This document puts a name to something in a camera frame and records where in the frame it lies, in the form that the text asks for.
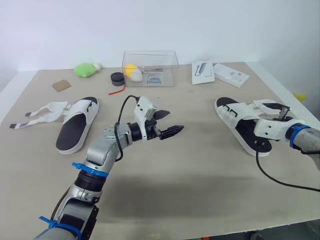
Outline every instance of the red string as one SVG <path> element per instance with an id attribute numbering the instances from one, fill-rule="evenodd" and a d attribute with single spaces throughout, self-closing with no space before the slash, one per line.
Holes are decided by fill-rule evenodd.
<path id="1" fill-rule="evenodd" d="M 123 85 L 123 89 L 119 90 L 119 91 L 114 91 L 114 92 L 110 92 L 109 95 L 113 95 L 113 94 L 117 94 L 117 93 L 121 93 L 125 90 L 126 85 Z"/>

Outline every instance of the white box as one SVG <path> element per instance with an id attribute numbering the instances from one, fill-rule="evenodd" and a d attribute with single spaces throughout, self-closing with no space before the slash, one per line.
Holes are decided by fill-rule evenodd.
<path id="1" fill-rule="evenodd" d="M 191 73 L 193 85 L 215 81 L 215 73 L 211 59 L 192 62 Z"/>
<path id="2" fill-rule="evenodd" d="M 249 75 L 221 63 L 214 63 L 213 71 L 217 79 L 231 84 L 237 88 L 240 88 L 245 83 L 245 81 L 250 78 Z"/>

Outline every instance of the green plush toy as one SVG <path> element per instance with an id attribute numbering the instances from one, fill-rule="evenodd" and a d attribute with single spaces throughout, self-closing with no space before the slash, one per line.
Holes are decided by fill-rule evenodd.
<path id="1" fill-rule="evenodd" d="M 81 63 L 74 68 L 74 74 L 82 78 L 87 78 L 100 69 L 101 65 L 99 63 Z"/>

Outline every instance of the floor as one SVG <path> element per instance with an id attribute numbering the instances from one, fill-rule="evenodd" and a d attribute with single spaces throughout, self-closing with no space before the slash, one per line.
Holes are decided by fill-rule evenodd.
<path id="1" fill-rule="evenodd" d="M 292 225 L 268 228 L 259 232 L 264 240 L 319 240 L 320 219 Z M 210 240 L 250 240 L 253 232 L 239 232 L 228 235 L 211 236 Z"/>

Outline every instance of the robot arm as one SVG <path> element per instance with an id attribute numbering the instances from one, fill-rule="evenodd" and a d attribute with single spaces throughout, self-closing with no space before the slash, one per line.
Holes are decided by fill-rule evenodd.
<path id="1" fill-rule="evenodd" d="M 84 163 L 72 164 L 80 170 L 78 177 L 58 202 L 51 218 L 40 217 L 49 224 L 49 228 L 35 239 L 88 240 L 99 212 L 96 203 L 99 202 L 103 185 L 117 160 L 120 148 L 125 149 L 138 140 L 146 142 L 156 137 L 163 140 L 176 135 L 184 128 L 175 125 L 164 131 L 159 130 L 156 127 L 157 120 L 170 112 L 156 111 L 157 108 L 146 97 L 137 99 L 134 110 L 137 122 L 117 124 L 118 141 L 114 126 L 107 127 L 89 146 Z"/>
<path id="2" fill-rule="evenodd" d="M 286 116 L 289 107 L 279 103 L 271 103 L 280 111 L 279 117 L 256 120 L 254 134 L 271 140 L 289 140 L 290 147 L 300 150 L 314 161 L 320 171 L 320 131 L 304 125 L 305 121 Z"/>

